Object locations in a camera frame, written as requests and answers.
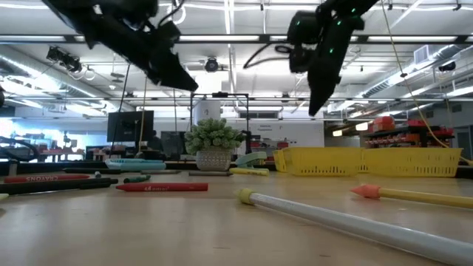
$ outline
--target white tube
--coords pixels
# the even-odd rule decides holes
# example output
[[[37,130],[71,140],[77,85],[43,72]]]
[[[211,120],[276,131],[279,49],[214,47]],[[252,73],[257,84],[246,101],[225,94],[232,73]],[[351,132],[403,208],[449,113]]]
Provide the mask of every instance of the white tube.
[[[286,199],[269,197],[253,193],[248,189],[242,190],[239,197],[244,203],[253,203],[282,211],[286,214],[309,219],[321,225],[368,238],[392,248],[405,250],[439,262],[451,265],[473,265],[473,245],[470,243],[292,202]]]

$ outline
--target orange pencil tip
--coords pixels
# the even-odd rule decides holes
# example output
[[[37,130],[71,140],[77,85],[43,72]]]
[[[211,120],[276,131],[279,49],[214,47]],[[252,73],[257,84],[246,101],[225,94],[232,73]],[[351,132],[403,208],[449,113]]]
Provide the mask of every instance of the orange pencil tip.
[[[368,198],[379,198],[379,186],[377,185],[361,185],[356,188],[350,189],[351,192],[358,194],[362,197],[368,197]]]

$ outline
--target yellow cap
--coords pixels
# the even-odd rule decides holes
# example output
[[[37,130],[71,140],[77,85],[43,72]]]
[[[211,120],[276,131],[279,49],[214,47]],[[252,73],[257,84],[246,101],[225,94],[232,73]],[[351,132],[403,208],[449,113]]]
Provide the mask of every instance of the yellow cap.
[[[251,189],[244,188],[241,191],[239,191],[238,198],[242,203],[249,204],[249,205],[254,205],[250,200],[250,195],[252,193],[254,193],[254,191],[252,191]]]

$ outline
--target wooden table surface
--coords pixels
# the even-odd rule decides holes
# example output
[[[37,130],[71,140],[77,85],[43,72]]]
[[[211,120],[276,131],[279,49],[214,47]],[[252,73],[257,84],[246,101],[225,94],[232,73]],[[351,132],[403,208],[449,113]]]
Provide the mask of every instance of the wooden table surface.
[[[127,175],[118,176],[121,180]],[[473,196],[473,181],[386,177],[186,177],[207,192],[124,192],[114,188],[14,196],[0,202],[0,265],[440,265],[304,219],[242,205],[234,192],[303,202],[473,242],[473,211],[349,192],[363,183]]]

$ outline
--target red crayon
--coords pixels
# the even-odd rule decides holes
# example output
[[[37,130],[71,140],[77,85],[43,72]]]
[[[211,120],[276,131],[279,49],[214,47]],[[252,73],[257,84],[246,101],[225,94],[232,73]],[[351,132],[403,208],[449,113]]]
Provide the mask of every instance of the red crayon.
[[[45,182],[58,180],[80,180],[87,179],[85,174],[60,174],[60,175],[38,175],[30,177],[5,177],[4,183],[29,183],[29,182]]]
[[[207,191],[208,183],[127,183],[117,185],[117,189],[136,191]]]

